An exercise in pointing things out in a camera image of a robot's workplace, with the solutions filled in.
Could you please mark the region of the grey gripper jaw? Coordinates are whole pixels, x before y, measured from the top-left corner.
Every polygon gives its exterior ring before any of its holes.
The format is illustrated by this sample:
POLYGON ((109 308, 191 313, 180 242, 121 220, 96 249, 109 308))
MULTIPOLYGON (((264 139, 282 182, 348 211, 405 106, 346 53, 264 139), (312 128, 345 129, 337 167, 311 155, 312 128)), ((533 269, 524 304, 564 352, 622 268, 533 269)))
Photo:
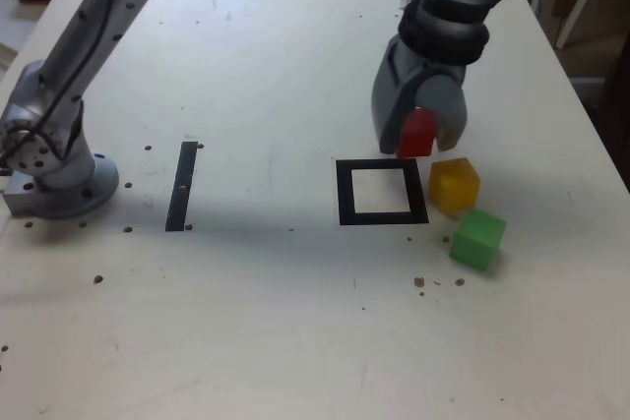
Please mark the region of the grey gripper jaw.
POLYGON ((403 125, 415 109, 416 92, 425 80, 424 61, 395 35, 387 45, 371 95, 371 114, 380 152, 397 152, 403 125))
POLYGON ((417 90, 416 105, 431 114, 437 148, 452 150, 464 133, 468 119, 461 86, 449 76, 433 76, 417 90))

